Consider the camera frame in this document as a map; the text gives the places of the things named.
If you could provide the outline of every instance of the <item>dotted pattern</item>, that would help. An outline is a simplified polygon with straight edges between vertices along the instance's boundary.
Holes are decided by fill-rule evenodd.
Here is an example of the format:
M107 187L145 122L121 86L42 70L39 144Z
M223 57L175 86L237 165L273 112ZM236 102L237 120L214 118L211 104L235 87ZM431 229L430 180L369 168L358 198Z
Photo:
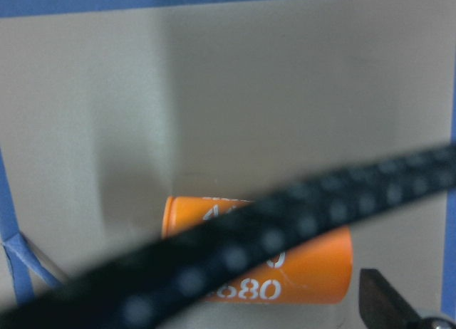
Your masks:
M91 271L0 328L154 328L285 249L455 185L454 145L314 177Z

